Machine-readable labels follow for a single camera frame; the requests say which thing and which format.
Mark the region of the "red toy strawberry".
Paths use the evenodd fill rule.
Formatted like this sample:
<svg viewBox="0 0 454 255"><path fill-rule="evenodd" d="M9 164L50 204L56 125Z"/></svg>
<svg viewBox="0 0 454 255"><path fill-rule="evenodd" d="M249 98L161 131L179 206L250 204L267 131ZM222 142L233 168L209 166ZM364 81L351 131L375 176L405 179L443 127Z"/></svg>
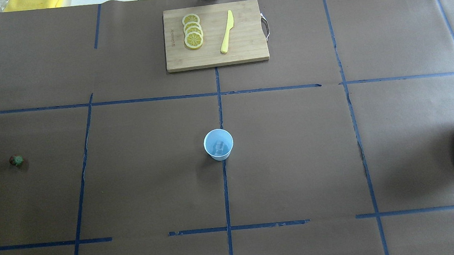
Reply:
<svg viewBox="0 0 454 255"><path fill-rule="evenodd" d="M12 155L9 158L9 163L13 166L21 166L24 163L24 158L21 155Z"/></svg>

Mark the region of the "light blue cup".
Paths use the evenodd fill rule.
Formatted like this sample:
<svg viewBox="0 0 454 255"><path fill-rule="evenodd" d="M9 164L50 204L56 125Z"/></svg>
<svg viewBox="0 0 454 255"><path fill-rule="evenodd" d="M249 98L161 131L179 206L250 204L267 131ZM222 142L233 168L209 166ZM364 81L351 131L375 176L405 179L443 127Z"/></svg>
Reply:
<svg viewBox="0 0 454 255"><path fill-rule="evenodd" d="M223 161L229 157L234 147L234 140L225 129L216 129L205 135L203 147L214 160Z"/></svg>

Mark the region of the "wooden cutting board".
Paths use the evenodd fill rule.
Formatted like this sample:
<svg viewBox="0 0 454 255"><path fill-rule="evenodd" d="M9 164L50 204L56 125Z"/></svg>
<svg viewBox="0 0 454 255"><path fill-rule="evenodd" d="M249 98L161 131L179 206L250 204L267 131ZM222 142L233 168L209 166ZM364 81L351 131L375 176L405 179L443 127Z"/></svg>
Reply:
<svg viewBox="0 0 454 255"><path fill-rule="evenodd" d="M229 49L220 52L227 22L227 13L234 15ZM184 45L182 19L197 14L201 20L204 43L197 50ZM270 58L258 0L245 0L216 5L171 9L163 12L165 55L169 73L225 65L254 63Z"/></svg>

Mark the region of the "lemon slices row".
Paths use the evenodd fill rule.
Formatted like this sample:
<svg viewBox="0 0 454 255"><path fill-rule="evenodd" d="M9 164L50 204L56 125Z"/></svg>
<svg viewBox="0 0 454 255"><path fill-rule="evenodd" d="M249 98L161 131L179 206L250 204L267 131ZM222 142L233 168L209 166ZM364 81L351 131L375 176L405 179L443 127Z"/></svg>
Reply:
<svg viewBox="0 0 454 255"><path fill-rule="evenodd" d="M183 16L184 45L191 50L199 49L204 43L204 33L200 17L197 14Z"/></svg>

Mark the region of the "yellow plastic knife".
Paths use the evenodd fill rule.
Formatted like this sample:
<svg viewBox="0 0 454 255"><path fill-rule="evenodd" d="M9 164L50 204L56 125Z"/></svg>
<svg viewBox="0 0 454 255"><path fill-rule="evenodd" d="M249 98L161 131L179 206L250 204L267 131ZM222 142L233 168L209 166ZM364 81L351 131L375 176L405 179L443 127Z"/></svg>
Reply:
<svg viewBox="0 0 454 255"><path fill-rule="evenodd" d="M228 10L227 13L227 22L226 22L226 28L224 32L224 37L223 41L220 47L220 53L226 54L229 49L229 41L230 41L230 31L234 27L234 15L231 10Z"/></svg>

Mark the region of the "yellow cloth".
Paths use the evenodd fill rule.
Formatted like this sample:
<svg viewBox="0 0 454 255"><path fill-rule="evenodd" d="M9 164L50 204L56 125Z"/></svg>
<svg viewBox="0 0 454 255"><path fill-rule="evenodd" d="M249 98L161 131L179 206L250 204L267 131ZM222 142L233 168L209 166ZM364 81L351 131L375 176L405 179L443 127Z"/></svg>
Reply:
<svg viewBox="0 0 454 255"><path fill-rule="evenodd" d="M62 7L64 0L9 0L3 12Z"/></svg>

